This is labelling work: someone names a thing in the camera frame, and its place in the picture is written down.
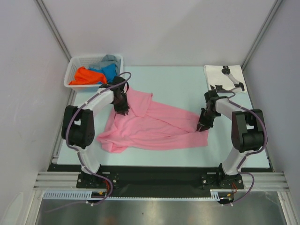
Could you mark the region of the pink t shirt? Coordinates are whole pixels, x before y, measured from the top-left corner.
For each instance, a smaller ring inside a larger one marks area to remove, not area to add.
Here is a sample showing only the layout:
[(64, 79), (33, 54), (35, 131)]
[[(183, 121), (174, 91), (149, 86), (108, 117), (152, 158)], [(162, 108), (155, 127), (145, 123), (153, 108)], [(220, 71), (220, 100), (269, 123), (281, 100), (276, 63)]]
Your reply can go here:
[(104, 132), (97, 136), (102, 149), (121, 153), (128, 147), (174, 150), (206, 147), (208, 131), (197, 131), (199, 116), (191, 111), (155, 102), (151, 93), (127, 92), (128, 115), (111, 110)]

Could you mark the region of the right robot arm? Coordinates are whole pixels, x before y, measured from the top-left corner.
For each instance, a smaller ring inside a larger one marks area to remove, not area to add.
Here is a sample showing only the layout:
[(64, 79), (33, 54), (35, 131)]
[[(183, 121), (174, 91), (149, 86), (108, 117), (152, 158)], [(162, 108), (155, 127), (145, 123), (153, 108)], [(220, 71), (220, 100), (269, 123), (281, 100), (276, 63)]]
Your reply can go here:
[(249, 156), (263, 151), (267, 144), (263, 112), (260, 109), (249, 110), (238, 105), (230, 97), (219, 96), (216, 90), (209, 90), (204, 97), (206, 107), (201, 109), (196, 130), (209, 130), (213, 127), (216, 117), (226, 116), (232, 123), (232, 150), (215, 174), (202, 175), (202, 188), (229, 189), (234, 185), (242, 188), (243, 164)]

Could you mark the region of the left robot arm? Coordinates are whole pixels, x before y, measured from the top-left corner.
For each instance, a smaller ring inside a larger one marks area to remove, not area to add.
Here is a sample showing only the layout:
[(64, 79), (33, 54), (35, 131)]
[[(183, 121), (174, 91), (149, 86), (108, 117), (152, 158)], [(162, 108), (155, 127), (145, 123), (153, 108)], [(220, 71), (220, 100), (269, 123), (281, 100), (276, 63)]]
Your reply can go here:
[(102, 84), (88, 100), (81, 105), (67, 105), (64, 111), (61, 137), (68, 148), (73, 149), (80, 161), (82, 172), (88, 174), (87, 182), (97, 188), (105, 180), (109, 187), (112, 182), (98, 173), (100, 163), (94, 151), (89, 149), (95, 137), (94, 117), (107, 105), (113, 105), (114, 112), (123, 116), (129, 113), (127, 91), (130, 72), (114, 77), (112, 82)]

